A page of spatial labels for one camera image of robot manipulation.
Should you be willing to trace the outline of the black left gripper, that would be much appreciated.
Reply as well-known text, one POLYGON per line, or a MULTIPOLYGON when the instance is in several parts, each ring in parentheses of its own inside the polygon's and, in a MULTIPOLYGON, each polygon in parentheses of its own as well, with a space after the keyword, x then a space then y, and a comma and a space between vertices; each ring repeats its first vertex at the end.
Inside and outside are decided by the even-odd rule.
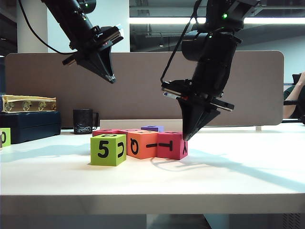
POLYGON ((89 32, 90 38, 87 41, 70 42, 70 48, 77 51, 63 60, 62 64, 71 65, 75 62, 107 82, 115 83, 116 78, 111 62, 111 46, 123 39, 122 26, 94 26, 89 32))

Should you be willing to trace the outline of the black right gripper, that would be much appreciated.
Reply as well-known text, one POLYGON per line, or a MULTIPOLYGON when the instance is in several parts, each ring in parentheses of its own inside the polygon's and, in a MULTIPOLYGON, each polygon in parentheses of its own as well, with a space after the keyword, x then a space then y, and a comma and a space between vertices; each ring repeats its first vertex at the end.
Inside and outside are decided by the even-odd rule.
POLYGON ((218 108, 229 112, 234 110, 233 104, 196 91, 189 79, 163 82, 161 87, 165 96, 178 100, 183 118, 184 141, 189 141, 202 127, 216 118, 220 114, 218 108))

